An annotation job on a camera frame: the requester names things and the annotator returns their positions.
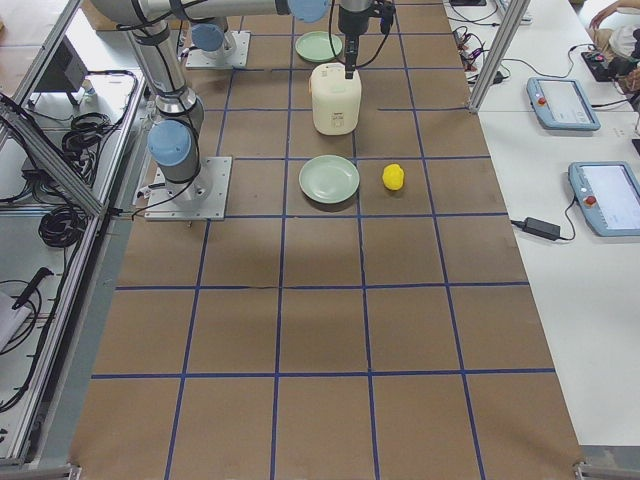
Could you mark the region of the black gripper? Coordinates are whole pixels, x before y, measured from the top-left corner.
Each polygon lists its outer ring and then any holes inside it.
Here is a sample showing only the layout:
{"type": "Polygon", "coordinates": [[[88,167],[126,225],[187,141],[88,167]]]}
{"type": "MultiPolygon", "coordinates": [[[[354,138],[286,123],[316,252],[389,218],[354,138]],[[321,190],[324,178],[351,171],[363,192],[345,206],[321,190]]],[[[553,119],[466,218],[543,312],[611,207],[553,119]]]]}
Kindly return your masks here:
{"type": "Polygon", "coordinates": [[[357,69],[358,39],[364,35],[369,27],[371,5],[339,7],[338,27],[345,35],[344,65],[345,78],[352,80],[357,69]]]}

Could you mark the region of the green plate near arm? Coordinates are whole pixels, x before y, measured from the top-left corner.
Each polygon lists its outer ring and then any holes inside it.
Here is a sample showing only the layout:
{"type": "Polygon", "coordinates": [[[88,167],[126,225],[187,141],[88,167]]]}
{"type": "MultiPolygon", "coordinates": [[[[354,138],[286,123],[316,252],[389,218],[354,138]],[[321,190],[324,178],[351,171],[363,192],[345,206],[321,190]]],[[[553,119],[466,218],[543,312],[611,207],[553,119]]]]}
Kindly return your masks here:
{"type": "Polygon", "coordinates": [[[308,32],[295,42],[295,51],[302,59],[312,63],[332,61],[342,52],[343,44],[339,36],[324,31],[308,32]]]}
{"type": "Polygon", "coordinates": [[[338,204],[356,193],[360,175],[350,160],[337,155],[321,155],[304,163],[298,181],[302,192],[311,200],[338,204]]]}

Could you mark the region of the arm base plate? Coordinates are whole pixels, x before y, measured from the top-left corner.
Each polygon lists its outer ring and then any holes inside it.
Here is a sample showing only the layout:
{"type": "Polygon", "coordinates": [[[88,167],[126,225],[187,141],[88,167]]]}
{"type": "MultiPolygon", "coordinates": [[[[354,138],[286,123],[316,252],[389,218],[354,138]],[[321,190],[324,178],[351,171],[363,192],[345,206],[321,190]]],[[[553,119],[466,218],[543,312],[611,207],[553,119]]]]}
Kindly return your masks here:
{"type": "Polygon", "coordinates": [[[150,207],[142,211],[149,221],[199,221],[225,218],[226,202],[232,170],[232,158],[205,157],[199,175],[182,192],[184,186],[165,180],[157,167],[155,183],[161,186],[150,192],[150,207]]]}
{"type": "Polygon", "coordinates": [[[251,33],[223,32],[214,25],[192,29],[193,49],[188,53],[187,69],[244,69],[248,60],[251,33]]]}

